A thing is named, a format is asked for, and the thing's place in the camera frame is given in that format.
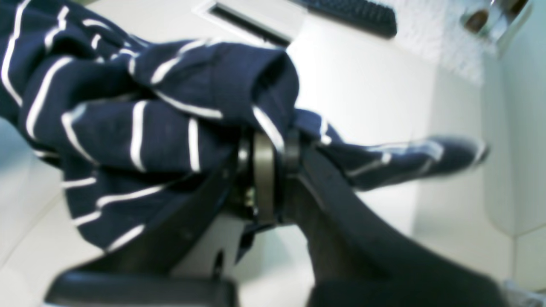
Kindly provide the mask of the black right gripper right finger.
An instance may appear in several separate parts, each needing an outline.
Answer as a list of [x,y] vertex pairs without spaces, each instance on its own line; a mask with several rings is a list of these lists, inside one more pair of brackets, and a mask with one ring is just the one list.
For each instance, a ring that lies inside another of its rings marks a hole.
[[482,163],[488,147],[458,137],[376,146],[328,145],[292,131],[284,221],[308,241],[315,277],[309,307],[506,307],[484,274],[406,237],[356,195],[444,177]]

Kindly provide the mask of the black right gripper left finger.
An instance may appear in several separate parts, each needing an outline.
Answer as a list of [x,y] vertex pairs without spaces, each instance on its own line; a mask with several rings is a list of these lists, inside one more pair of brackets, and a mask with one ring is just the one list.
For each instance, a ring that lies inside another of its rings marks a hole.
[[115,252],[66,270],[52,282],[47,307],[238,307],[230,277],[251,221],[244,162],[226,162],[189,200]]

